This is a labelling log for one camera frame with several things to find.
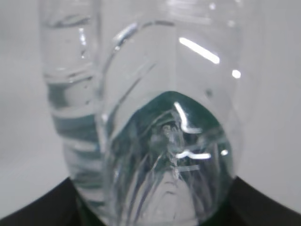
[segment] white background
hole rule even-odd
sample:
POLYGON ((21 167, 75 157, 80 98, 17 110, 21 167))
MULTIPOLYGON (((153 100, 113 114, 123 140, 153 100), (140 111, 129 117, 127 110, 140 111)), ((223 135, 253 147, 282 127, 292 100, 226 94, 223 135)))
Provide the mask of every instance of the white background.
MULTIPOLYGON (((301 213, 299 0, 262 0, 263 72, 239 176, 301 213)), ((67 177, 40 71, 37 0, 0 1, 0 218, 67 177)))

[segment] transparent plastic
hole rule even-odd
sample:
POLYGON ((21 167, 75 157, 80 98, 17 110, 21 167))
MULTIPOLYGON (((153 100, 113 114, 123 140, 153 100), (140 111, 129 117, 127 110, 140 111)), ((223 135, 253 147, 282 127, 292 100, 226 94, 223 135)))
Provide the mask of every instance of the transparent plastic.
POLYGON ((205 223, 227 198, 252 114, 259 57, 245 56, 245 41, 259 2, 95 0, 94 9, 109 224, 205 223))
POLYGON ((70 178, 98 216, 103 212, 101 155, 94 114, 98 50, 90 0, 40 0, 43 75, 70 178))

